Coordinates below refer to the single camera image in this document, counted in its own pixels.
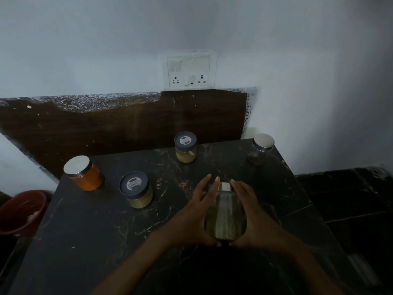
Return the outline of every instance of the red bucket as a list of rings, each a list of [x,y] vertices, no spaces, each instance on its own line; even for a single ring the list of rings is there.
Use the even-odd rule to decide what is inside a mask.
[[[19,193],[0,207],[0,235],[33,236],[46,208],[47,196],[43,191]]]

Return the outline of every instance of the spice jar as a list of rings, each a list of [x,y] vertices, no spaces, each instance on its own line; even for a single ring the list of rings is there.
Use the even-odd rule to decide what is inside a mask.
[[[272,149],[274,139],[266,133],[257,134],[250,145],[247,160],[254,166],[262,166],[266,163]]]
[[[197,154],[197,140],[196,135],[183,131],[174,137],[174,147],[176,149],[176,157],[179,161],[184,163],[192,162]]]
[[[133,171],[120,181],[120,191],[134,208],[144,208],[153,199],[153,189],[144,172]]]
[[[205,231],[213,238],[235,240],[246,230],[246,216],[228,182],[220,183],[217,196],[205,217]]]
[[[85,192],[99,188],[104,181],[99,169],[85,155],[71,158],[63,170]]]

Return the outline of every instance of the marble tabletop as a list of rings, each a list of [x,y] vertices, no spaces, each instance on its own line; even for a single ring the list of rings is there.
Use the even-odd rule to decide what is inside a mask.
[[[83,192],[65,175],[52,198],[9,294],[87,294],[116,269],[147,236],[183,208],[208,173],[221,181],[251,185],[282,227],[312,248],[321,266],[349,293],[365,293],[360,278],[276,148],[263,167],[246,160],[251,140],[198,145],[189,164],[174,148],[92,157],[103,185]],[[118,185],[126,173],[144,171],[152,203],[134,209]],[[259,249],[187,246],[166,252],[135,294],[253,292],[304,293],[296,269],[283,257]]]

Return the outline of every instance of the electrical outlet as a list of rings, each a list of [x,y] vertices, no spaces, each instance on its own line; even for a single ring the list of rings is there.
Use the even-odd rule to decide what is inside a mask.
[[[164,55],[165,90],[214,87],[217,53],[211,51]]]

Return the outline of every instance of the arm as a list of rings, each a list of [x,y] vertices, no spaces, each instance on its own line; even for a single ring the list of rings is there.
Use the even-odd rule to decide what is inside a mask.
[[[258,203],[253,189],[244,182],[231,180],[231,184],[238,194],[247,216],[247,229],[244,235],[230,245],[247,248],[259,247],[269,251],[281,253],[292,259],[300,269],[308,288],[313,295],[343,295],[319,266],[313,255],[292,234],[279,226]]]
[[[118,269],[98,285],[90,295],[128,295],[138,287],[145,273],[171,247],[186,244],[221,246],[204,231],[206,211],[214,201],[220,178],[217,177],[208,194],[203,192],[210,180],[207,175],[196,186],[193,198],[166,225],[151,233],[146,241]]]

